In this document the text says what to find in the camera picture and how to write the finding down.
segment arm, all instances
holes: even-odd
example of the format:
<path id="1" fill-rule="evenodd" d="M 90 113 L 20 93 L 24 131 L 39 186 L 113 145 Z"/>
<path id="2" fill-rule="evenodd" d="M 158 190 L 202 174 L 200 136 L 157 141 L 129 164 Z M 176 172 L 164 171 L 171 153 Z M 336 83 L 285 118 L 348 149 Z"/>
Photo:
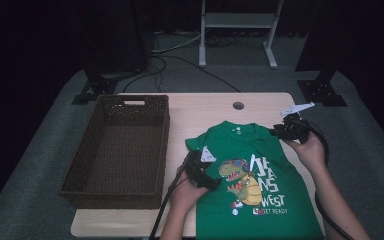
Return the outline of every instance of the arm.
<path id="1" fill-rule="evenodd" d="M 182 239 L 183 227 L 188 212 L 195 206 L 198 199 L 204 195 L 208 189 L 196 188 L 187 179 L 187 174 L 182 172 L 178 183 L 170 197 L 170 211 L 161 233 L 161 240 Z"/>
<path id="2" fill-rule="evenodd" d="M 354 239 L 370 239 L 341 192 L 333 181 L 324 163 L 324 149 L 319 139 L 310 133 L 305 144 L 284 141 L 298 154 L 302 164 L 310 172 L 319 198 L 326 214 Z M 342 239 L 330 225 L 325 224 L 328 239 Z"/>

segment wicker basket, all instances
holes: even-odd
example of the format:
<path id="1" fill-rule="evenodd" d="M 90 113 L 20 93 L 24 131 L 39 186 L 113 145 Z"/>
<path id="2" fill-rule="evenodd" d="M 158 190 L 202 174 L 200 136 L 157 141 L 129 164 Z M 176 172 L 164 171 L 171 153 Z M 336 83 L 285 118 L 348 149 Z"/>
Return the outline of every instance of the wicker basket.
<path id="1" fill-rule="evenodd" d="M 59 194 L 78 209 L 159 208 L 169 127 L 166 95 L 100 96 Z"/>

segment dark background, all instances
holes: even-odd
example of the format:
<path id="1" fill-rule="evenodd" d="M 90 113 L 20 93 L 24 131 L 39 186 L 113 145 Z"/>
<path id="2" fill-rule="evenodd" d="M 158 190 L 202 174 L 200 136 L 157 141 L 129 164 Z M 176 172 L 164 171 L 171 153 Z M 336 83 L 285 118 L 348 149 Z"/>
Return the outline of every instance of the dark background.
<path id="1" fill-rule="evenodd" d="M 120 40 L 111 38 L 108 32 L 111 24 L 99 21 L 99 16 L 105 13 L 97 10 L 102 9 L 97 7 L 98 2 L 0 1 L 0 191 L 60 89 L 83 69 L 85 60 L 97 58 L 90 41 L 109 54 L 111 49 L 105 50 L 105 46 Z M 132 2 L 108 0 L 106 4 L 120 7 L 117 4 L 128 6 Z M 274 8 L 272 3 L 261 2 L 250 0 L 252 7 L 247 7 L 242 1 L 234 2 L 238 6 L 223 1 L 217 7 L 214 1 L 209 1 L 208 9 L 271 11 Z M 140 3 L 141 13 L 146 16 L 141 20 L 145 24 L 142 27 L 148 30 L 199 29 L 199 1 Z M 325 63 L 337 66 L 356 85 L 384 129 L 384 1 L 324 0 L 320 7 L 319 4 L 318 0 L 286 0 L 278 34 L 308 34 L 297 70 L 319 70 Z M 131 12 L 128 7 L 120 11 Z M 128 50 L 119 51 L 123 55 Z"/>

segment cartoon dinosaur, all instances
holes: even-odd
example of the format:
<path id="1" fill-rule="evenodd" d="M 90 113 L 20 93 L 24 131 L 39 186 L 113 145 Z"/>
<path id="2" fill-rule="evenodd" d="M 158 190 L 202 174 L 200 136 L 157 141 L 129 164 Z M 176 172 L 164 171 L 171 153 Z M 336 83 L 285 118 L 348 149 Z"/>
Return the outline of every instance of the cartoon dinosaur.
<path id="1" fill-rule="evenodd" d="M 233 208 L 242 207 L 242 202 L 254 206 L 255 215 L 261 210 L 257 208 L 261 204 L 263 198 L 257 181 L 249 172 L 249 165 L 243 159 L 232 159 L 221 163 L 219 167 L 220 176 L 226 178 L 227 182 L 238 180 L 236 185 L 227 187 L 227 191 L 235 194 L 238 201 L 232 203 Z"/>

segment wooden table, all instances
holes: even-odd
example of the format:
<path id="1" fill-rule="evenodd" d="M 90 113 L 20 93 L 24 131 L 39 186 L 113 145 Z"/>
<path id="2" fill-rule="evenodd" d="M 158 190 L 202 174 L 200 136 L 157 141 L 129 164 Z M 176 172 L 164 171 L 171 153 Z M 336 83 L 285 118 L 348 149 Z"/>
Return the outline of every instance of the wooden table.
<path id="1" fill-rule="evenodd" d="M 185 139 L 195 138 L 208 128 L 224 120 L 239 123 L 257 123 L 267 128 L 282 122 L 280 112 L 294 105 L 287 93 L 165 93 L 169 96 L 170 133 L 168 139 L 163 198 L 173 181 L 176 169 L 183 162 L 188 150 Z M 235 102 L 244 105 L 242 110 L 233 107 Z M 307 169 L 299 162 L 296 153 L 281 142 L 286 157 L 295 165 L 307 185 L 314 209 L 314 183 Z M 157 236 L 166 220 L 168 204 L 161 219 Z M 320 226 L 323 222 L 315 211 Z M 155 223 L 158 210 L 77 210 L 71 233 L 78 237 L 148 237 Z M 189 213 L 184 228 L 185 237 L 195 236 L 195 208 Z"/>

